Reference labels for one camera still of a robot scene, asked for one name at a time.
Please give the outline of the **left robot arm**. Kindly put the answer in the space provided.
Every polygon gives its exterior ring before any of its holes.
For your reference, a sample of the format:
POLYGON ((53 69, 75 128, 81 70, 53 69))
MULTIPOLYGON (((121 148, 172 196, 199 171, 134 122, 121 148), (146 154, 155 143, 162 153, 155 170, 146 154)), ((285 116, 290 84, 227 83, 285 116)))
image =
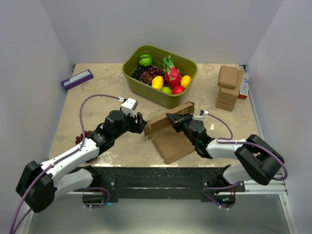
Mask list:
POLYGON ((16 192, 33 212, 42 212, 62 194, 59 183, 68 179, 73 169, 112 148, 115 140, 124 133, 141 134, 146 124, 142 113, 132 116, 121 110, 111 111, 84 142, 41 164, 29 162, 21 174, 16 192))

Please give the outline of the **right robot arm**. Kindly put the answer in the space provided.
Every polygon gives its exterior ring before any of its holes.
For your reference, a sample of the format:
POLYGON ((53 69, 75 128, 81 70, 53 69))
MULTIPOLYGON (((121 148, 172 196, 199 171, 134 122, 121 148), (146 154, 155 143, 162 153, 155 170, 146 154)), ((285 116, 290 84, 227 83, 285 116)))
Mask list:
POLYGON ((212 138, 207 134, 203 118, 212 116, 207 111, 194 114, 170 114, 166 117, 173 129, 182 132, 202 158, 229 158, 238 160, 237 165, 228 165, 207 183, 205 190, 229 191, 244 181, 253 180, 268 185, 271 180, 285 180, 288 171, 284 158, 258 135, 234 140, 233 137, 212 138))

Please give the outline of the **brown cardboard paper box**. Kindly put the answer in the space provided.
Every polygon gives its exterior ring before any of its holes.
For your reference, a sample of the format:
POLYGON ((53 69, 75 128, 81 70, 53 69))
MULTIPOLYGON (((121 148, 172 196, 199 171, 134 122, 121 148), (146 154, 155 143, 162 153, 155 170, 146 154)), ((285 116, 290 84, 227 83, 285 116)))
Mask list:
POLYGON ((161 160, 159 164, 170 165, 194 151, 194 146, 187 137, 173 129, 166 114, 182 115, 194 112, 195 104, 188 101, 173 109, 166 109, 147 121, 143 130, 144 136, 152 140, 161 160))

